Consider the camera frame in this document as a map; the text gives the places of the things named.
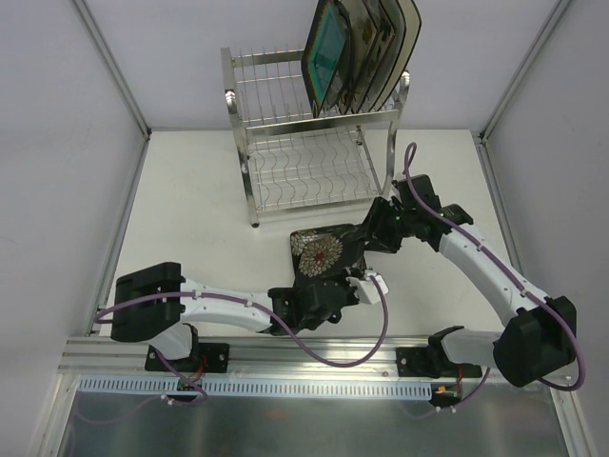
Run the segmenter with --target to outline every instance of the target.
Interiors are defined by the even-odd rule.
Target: black floral tray
[[[344,268],[365,269],[362,226],[342,224],[294,231],[289,236],[294,287],[331,277]]]

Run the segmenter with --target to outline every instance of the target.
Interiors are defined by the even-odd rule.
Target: white wall
[[[88,0],[153,128],[229,128],[220,48],[306,42],[317,0]],[[556,0],[417,0],[404,126],[480,130]]]
[[[491,137],[523,266],[578,308],[588,366],[580,391],[609,454],[609,34],[606,0],[574,2]]]
[[[143,144],[66,0],[0,2],[0,455],[25,455]]]

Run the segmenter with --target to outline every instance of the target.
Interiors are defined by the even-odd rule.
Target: stainless steel dish rack
[[[226,105],[253,227],[266,212],[362,203],[390,190],[408,72],[379,111],[340,115],[332,109],[315,119],[302,55],[302,50],[232,55],[230,48],[222,48]],[[386,122],[381,184],[362,126]]]

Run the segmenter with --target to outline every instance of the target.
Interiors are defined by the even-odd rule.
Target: metal extrusion frame
[[[140,107],[138,106],[129,85],[127,84],[125,76],[121,72],[114,55],[112,55],[112,51],[104,38],[104,34],[93,17],[87,0],[69,0],[69,2],[74,7],[79,19],[81,20],[81,23],[83,24],[83,27],[85,28],[85,31],[91,39],[93,46],[97,50],[100,59],[106,66],[108,74],[116,85],[121,98],[125,102],[129,114],[133,118],[135,124],[137,124],[144,138],[147,140],[150,136],[150,127],[148,126],[146,119],[144,118],[144,114],[142,114],[142,111],[140,110]]]
[[[482,140],[482,135],[472,133],[474,144],[481,162],[482,173],[486,180],[491,200],[497,214],[503,241],[507,248],[512,266],[521,274],[524,274],[521,263],[521,256],[510,228],[508,212],[501,196],[501,186],[497,180],[497,175],[493,169],[492,154],[488,139]],[[570,376],[562,376],[560,382],[570,381]],[[598,453],[594,448],[589,428],[586,425],[582,411],[580,410],[579,400],[576,392],[562,392],[551,390],[554,406],[559,416],[560,429],[564,437],[565,444],[572,457],[593,457]]]
[[[137,165],[133,171],[133,174],[131,175],[131,182],[129,183],[128,192],[126,194],[125,201],[123,202],[121,215],[116,224],[114,235],[112,236],[112,241],[110,243],[106,261],[104,263],[104,269],[102,270],[101,276],[97,282],[97,288],[94,291],[91,311],[87,315],[87,321],[83,324],[83,334],[85,335],[99,333],[100,326],[94,324],[93,320],[95,318],[95,314],[97,314],[99,310],[105,308],[108,302],[108,296],[112,287],[112,278],[114,277],[121,248],[123,247],[123,241],[125,240],[125,234],[127,233],[129,216],[131,215],[131,210],[133,209],[133,202],[135,201],[135,194],[137,193],[140,177],[142,176],[142,170],[144,169],[144,163],[146,162],[149,144],[150,138],[148,137],[148,139],[142,145]]]
[[[363,357],[376,338],[306,338],[306,343],[322,357],[349,361]],[[365,364],[353,368],[327,367],[313,359],[289,338],[200,338],[202,342],[227,343],[230,360],[226,375],[282,379],[352,379],[358,381],[398,377],[395,348],[426,345],[426,338],[387,338],[379,351]],[[120,344],[107,337],[70,338],[58,368],[60,374],[141,374],[147,357],[147,344]]]
[[[483,143],[486,143],[488,138],[493,133],[493,130],[509,107],[510,102],[518,92],[519,87],[524,82],[529,70],[532,69],[537,62],[541,52],[545,48],[545,44],[554,33],[554,30],[556,30],[556,28],[559,26],[564,14],[568,11],[572,3],[573,0],[557,0],[556,4],[552,8],[552,11],[550,11],[550,14],[541,26],[539,33],[524,55],[521,64],[512,76],[507,88],[501,95],[499,103],[493,110],[493,114],[491,114],[486,126],[484,129],[482,129],[481,139]]]

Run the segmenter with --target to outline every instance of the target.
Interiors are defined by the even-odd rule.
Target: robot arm
[[[412,183],[429,207],[480,240],[481,245],[476,246],[464,234],[421,208],[404,180],[393,183],[399,198],[393,197],[391,202],[377,199],[366,217],[366,238],[370,240],[367,249],[396,252],[402,239],[411,236],[428,243],[477,287],[500,317],[505,330],[447,328],[432,335],[424,351],[413,349],[413,357],[406,358],[408,368],[420,375],[438,378],[460,364],[492,367],[498,368],[512,385],[523,387],[572,363],[576,354],[565,331],[526,292],[544,300],[575,334],[577,317],[573,304],[565,297],[549,298],[505,263],[503,267],[525,286],[525,290],[520,291],[506,272],[483,252],[494,253],[484,243],[472,218],[457,205],[442,207],[428,176],[414,177]]]
[[[575,360],[576,353],[565,330],[531,295],[544,300],[542,304],[557,313],[575,334],[576,310],[568,299],[548,298],[513,268],[505,265],[500,268],[491,261],[487,253],[493,250],[484,243],[472,218],[457,205],[442,207],[428,176],[413,178],[414,189],[433,211],[452,225],[424,210],[405,181],[393,184],[399,198],[374,200],[365,220],[356,227],[358,243],[365,243],[366,250],[387,253],[397,252],[403,238],[414,236],[428,243],[472,281],[505,326],[502,333],[463,327],[444,329],[429,337],[426,348],[411,349],[412,356],[406,358],[410,371],[439,378],[446,372],[454,373],[459,365],[472,364],[498,368],[512,385],[523,387]],[[473,243],[474,239],[480,240],[481,245],[478,241]],[[525,290],[515,286],[506,273]],[[168,360],[197,361],[197,333],[191,323],[228,324],[254,332],[285,335],[285,330],[267,313],[244,306],[255,302],[272,309],[294,333],[314,330],[325,321],[338,323],[344,307],[378,303],[380,297],[371,284],[371,277],[379,283],[383,294],[388,292],[378,273],[346,268],[302,287],[247,293],[206,287],[183,277],[179,264],[164,263],[118,279],[115,303],[159,292],[182,292],[188,297],[122,308],[114,313],[111,338],[120,342],[148,342]],[[227,301],[227,296],[237,303]]]
[[[180,264],[165,262],[119,278],[115,302],[165,292],[181,292],[183,296],[148,301],[114,312],[110,337],[123,343],[148,343],[171,361],[186,358],[198,361],[198,335],[191,324],[209,322],[285,335],[285,330],[267,313],[247,305],[256,303],[279,315],[294,333],[314,330],[325,321],[337,323],[344,307],[378,304],[380,297],[372,277],[386,294],[389,289],[380,274],[355,269],[324,277],[304,288],[250,293],[204,286],[184,277]]]

